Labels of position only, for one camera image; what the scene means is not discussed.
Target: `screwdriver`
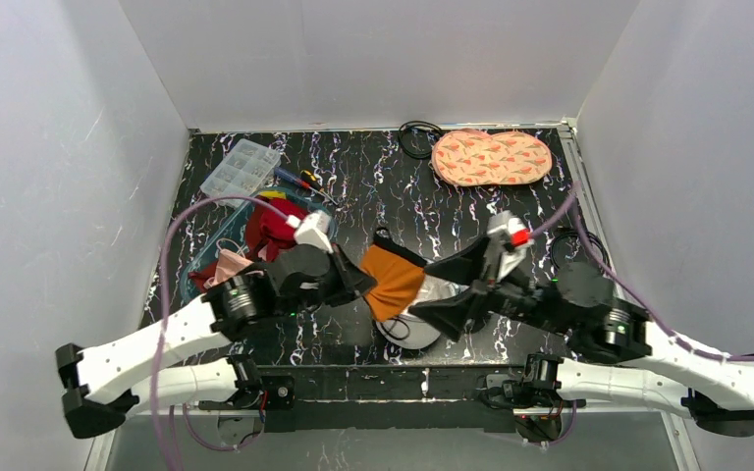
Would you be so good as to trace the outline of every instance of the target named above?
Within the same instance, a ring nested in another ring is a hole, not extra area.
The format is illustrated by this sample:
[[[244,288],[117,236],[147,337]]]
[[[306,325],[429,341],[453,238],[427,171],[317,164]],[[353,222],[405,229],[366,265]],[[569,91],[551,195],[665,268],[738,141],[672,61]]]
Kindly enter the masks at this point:
[[[304,189],[309,189],[313,191],[314,193],[319,194],[320,196],[324,196],[328,198],[328,200],[331,201],[331,203],[334,206],[340,205],[340,203],[335,201],[334,198],[332,198],[330,194],[326,193],[325,191],[322,191],[321,189],[322,186],[319,186],[319,182],[316,181],[316,177],[313,177],[313,184],[311,184],[309,182],[306,182],[305,180],[300,179],[299,177],[296,176],[296,174],[293,174],[281,167],[274,168],[273,173],[276,175],[276,177],[279,177],[285,182],[293,183],[296,186],[301,186]]]

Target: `plastic storage container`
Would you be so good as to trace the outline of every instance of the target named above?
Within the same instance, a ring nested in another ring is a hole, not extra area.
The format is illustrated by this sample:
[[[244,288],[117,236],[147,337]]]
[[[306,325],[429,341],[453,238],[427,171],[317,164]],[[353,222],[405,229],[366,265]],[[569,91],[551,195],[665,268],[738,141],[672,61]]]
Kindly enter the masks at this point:
[[[307,208],[309,212],[325,211],[326,213],[331,215],[331,224],[328,226],[328,238],[330,240],[333,240],[337,235],[337,222],[334,220],[334,216],[331,211],[328,211],[325,206],[298,196],[290,189],[281,188],[278,186],[262,188],[256,191],[253,196],[257,196],[259,194],[266,196],[267,193],[284,194],[284,196],[287,197],[291,202],[301,206],[302,208]],[[218,247],[216,246],[216,242],[219,239],[228,238],[230,240],[234,240],[243,250],[247,250],[247,247],[244,245],[244,228],[246,226],[246,223],[249,221],[249,217],[252,216],[252,212],[255,210],[255,205],[246,201],[238,201],[241,203],[241,205],[236,209],[236,212],[228,217],[227,220],[224,221],[224,224],[222,224],[221,227],[218,228],[218,231],[213,233],[206,240],[206,242],[203,244],[203,248],[201,248],[201,250],[195,254],[194,258],[192,258],[192,261],[189,262],[189,264],[184,268],[184,272],[181,274],[181,285],[179,286],[184,304],[188,304],[190,301],[201,294],[192,280],[189,279],[189,272],[199,272],[218,259]]]
[[[281,159],[282,153],[278,150],[242,139],[227,152],[200,190],[209,197],[252,194],[273,176],[273,169]],[[218,204],[228,204],[234,208],[242,206],[242,202],[236,199],[219,201]]]

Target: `red clip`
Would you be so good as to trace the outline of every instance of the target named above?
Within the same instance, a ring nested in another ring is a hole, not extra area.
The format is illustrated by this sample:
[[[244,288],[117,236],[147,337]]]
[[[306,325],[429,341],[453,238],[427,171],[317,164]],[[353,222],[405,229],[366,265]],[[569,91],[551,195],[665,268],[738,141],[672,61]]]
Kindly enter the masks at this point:
[[[520,245],[525,245],[529,239],[530,232],[528,232],[527,229],[522,229],[521,231],[512,235],[511,242],[513,245],[518,247]]]

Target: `gray floor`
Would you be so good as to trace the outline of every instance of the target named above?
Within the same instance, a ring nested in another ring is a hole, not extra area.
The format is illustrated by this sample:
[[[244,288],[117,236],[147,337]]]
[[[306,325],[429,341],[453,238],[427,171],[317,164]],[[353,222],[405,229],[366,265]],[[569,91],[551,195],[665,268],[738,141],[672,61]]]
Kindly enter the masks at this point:
[[[205,439],[219,443],[215,417],[192,420]],[[244,422],[227,433],[241,437],[249,430]],[[547,451],[522,446],[516,435],[480,430],[349,429],[267,434],[241,453],[217,452],[195,443],[181,419],[177,425],[187,470],[677,470],[655,412],[581,413],[569,440]],[[165,470],[150,417],[136,417],[118,430],[107,469]]]

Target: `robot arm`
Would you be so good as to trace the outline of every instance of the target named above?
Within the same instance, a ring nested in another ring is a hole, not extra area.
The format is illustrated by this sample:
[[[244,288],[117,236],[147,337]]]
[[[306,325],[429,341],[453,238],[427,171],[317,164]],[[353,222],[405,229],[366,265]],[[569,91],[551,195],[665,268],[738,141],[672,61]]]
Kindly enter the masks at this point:
[[[375,281],[328,241],[323,218],[317,213],[305,218],[296,229],[297,246],[275,262],[254,264],[171,316],[158,373],[161,401],[252,406],[262,385],[245,356],[163,368],[243,339],[301,308],[341,305],[373,288]],[[521,378],[504,377],[493,388],[513,408],[607,399],[692,417],[717,434],[754,435],[754,362],[720,362],[683,350],[646,311],[614,298],[614,284],[590,265],[569,264],[553,283],[537,286],[518,269],[530,244],[518,218],[509,212],[493,217],[485,236],[425,269],[467,290],[416,304],[409,312],[453,340],[489,312],[569,334],[568,345],[590,363],[529,355]],[[105,345],[57,350],[65,417],[75,437],[101,435],[148,408],[159,329],[154,324]]]
[[[684,350],[645,310],[616,298],[614,283],[590,264],[570,263],[551,283],[537,286],[517,269],[529,245],[519,219],[500,213],[485,236],[424,269],[467,290],[416,304],[409,313],[452,340],[490,312],[569,335],[568,346],[590,363],[530,355],[524,378],[504,380],[497,390],[514,407],[545,405],[547,397],[609,399],[691,416],[721,435],[754,435],[754,362],[716,361]]]
[[[271,263],[255,263],[172,314],[158,368],[167,403],[218,400],[245,404],[261,391],[251,360],[241,355],[207,365],[168,368],[204,350],[231,344],[256,328],[306,307],[338,306],[362,297],[373,278],[350,262],[327,236],[328,216],[308,215],[296,228],[296,247]],[[74,437],[113,430],[149,406],[149,380],[159,323],[104,345],[69,343],[56,350],[65,418]]]

